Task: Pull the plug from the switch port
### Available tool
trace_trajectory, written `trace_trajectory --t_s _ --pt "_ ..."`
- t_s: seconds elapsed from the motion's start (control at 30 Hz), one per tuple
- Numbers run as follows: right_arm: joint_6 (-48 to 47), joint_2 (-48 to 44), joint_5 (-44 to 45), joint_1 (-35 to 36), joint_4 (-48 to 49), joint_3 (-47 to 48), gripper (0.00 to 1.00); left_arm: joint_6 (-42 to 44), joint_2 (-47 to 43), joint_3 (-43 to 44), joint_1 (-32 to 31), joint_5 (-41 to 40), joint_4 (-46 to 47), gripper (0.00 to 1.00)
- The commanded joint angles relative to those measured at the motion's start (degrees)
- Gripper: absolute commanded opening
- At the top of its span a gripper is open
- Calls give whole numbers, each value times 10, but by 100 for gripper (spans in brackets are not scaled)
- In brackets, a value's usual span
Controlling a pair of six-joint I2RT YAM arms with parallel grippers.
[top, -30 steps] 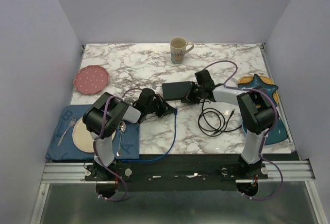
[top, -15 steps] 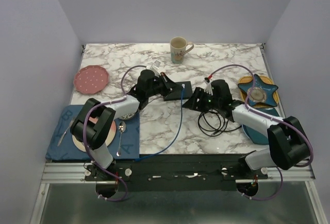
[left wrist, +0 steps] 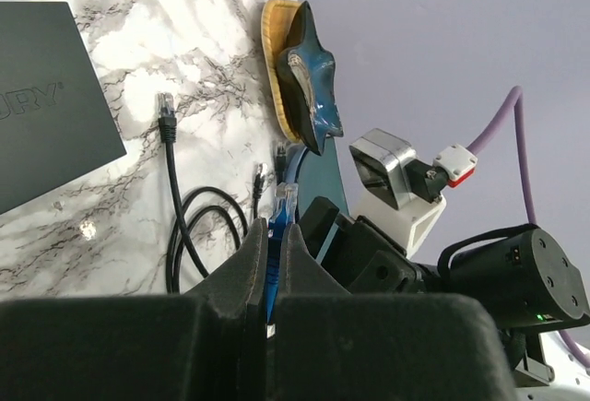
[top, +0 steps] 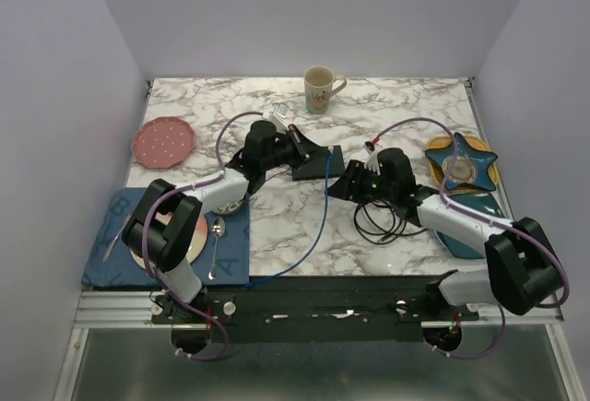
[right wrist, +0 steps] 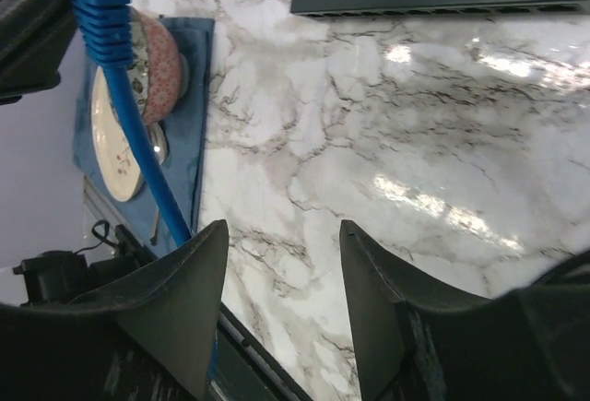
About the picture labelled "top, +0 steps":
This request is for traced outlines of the dark grey network switch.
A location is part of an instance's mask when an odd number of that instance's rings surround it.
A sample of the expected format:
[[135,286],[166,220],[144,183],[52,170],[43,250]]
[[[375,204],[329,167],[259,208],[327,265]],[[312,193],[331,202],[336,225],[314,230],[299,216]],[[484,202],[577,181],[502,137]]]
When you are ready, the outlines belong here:
[[[320,180],[325,177],[327,167],[327,158],[315,159],[301,168],[291,170],[291,179],[297,181]],[[342,148],[340,145],[334,146],[333,155],[331,158],[328,177],[337,178],[345,171],[345,164],[342,155]]]

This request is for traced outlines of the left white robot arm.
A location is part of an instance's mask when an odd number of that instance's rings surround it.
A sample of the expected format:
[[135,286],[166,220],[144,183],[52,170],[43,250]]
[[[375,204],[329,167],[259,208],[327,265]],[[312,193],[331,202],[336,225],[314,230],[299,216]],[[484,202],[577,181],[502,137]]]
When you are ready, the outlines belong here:
[[203,283],[186,253],[202,214],[255,194],[266,173],[281,166],[301,168],[312,161],[330,161],[334,149],[319,146],[293,124],[278,131],[271,121],[252,123],[243,147],[221,165],[220,172],[196,183],[175,186],[152,182],[123,227],[121,240],[141,257],[147,274],[174,298],[173,312],[192,323],[205,309],[198,295]]

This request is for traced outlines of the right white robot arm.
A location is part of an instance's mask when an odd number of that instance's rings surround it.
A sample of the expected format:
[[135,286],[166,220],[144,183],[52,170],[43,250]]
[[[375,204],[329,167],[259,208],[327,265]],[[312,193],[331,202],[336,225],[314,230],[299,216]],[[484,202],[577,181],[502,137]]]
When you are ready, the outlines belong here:
[[328,194],[357,205],[382,202],[411,224],[448,235],[484,255],[485,267],[451,271],[430,283],[424,308],[434,319],[445,319],[469,303],[497,304],[524,315],[566,287],[561,263],[533,219],[493,218],[417,183],[399,148],[381,150],[368,163],[352,160]]

